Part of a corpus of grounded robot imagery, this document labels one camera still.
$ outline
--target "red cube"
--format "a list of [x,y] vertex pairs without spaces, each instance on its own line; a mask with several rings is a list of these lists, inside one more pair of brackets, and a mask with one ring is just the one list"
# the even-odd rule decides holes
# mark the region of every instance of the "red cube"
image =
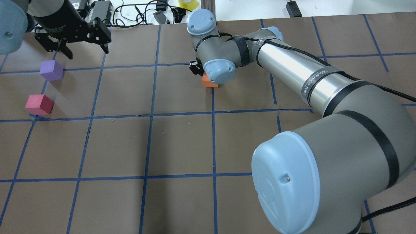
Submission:
[[54,102],[44,94],[30,95],[25,109],[34,115],[49,115]]

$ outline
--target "yellow tape roll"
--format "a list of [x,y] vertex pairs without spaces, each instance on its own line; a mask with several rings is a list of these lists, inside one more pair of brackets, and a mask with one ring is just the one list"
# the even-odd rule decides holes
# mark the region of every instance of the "yellow tape roll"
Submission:
[[195,10],[198,2],[196,0],[179,0],[179,6],[188,10]]

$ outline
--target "white surface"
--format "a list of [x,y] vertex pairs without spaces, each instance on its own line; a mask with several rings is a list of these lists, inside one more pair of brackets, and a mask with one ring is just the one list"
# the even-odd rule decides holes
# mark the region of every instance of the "white surface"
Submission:
[[[289,0],[216,0],[215,10],[217,20],[255,20],[268,18],[288,18],[286,3]],[[121,0],[111,0],[114,7],[121,5]],[[124,4],[148,3],[149,0],[124,0]],[[387,12],[416,11],[416,0],[296,0],[302,16],[326,16],[326,15],[358,15]],[[168,4],[179,6],[178,0],[168,0]],[[158,24],[153,13],[147,13],[148,23]],[[170,10],[164,12],[169,21],[173,22]],[[134,7],[124,7],[123,15],[135,18],[137,15]],[[126,25],[135,24],[122,19]]]

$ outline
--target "cube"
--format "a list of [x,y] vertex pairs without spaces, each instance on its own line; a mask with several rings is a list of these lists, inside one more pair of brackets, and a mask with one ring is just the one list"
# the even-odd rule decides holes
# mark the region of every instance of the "cube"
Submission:
[[34,115],[49,115],[54,102],[44,94],[29,95],[25,109]]
[[202,75],[202,86],[204,88],[218,88],[218,84],[212,83],[206,72]]
[[56,60],[46,61],[40,65],[40,75],[47,81],[62,80],[64,68]]

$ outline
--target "light blue joint cap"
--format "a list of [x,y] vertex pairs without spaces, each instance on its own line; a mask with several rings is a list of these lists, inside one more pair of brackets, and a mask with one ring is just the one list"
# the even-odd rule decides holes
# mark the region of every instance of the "light blue joint cap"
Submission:
[[211,11],[198,9],[189,14],[186,24],[191,35],[201,36],[211,32],[215,28],[217,21]]
[[282,132],[260,144],[251,160],[254,187],[270,223],[283,234],[304,232],[319,207],[318,166],[307,142]]
[[0,0],[0,55],[20,48],[27,29],[26,13],[10,0]]
[[226,59],[214,59],[205,63],[204,71],[215,84],[222,84],[235,76],[235,64]]
[[266,30],[271,31],[279,40],[283,41],[283,34],[277,27],[275,27],[275,26],[264,27],[264,28],[261,28],[259,30],[262,30],[262,29],[266,29]]

